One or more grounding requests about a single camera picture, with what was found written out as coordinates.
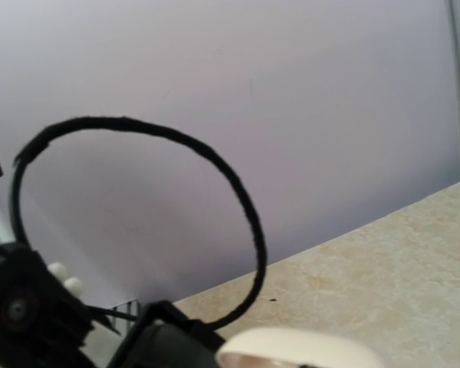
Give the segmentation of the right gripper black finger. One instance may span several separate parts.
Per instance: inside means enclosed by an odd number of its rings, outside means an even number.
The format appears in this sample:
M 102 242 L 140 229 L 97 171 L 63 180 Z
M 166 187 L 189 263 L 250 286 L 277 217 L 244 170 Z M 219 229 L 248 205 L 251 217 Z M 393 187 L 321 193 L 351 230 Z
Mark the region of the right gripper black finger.
M 225 340 L 168 301 L 147 304 L 109 362 L 110 367 L 217 368 Z

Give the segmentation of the white earbud charging case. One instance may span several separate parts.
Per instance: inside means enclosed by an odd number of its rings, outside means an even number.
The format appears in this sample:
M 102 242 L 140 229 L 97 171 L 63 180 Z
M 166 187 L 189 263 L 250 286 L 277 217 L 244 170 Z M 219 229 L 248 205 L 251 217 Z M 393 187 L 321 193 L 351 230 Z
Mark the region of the white earbud charging case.
M 387 367 L 364 344 L 287 327 L 256 327 L 227 340 L 215 354 L 220 367 Z

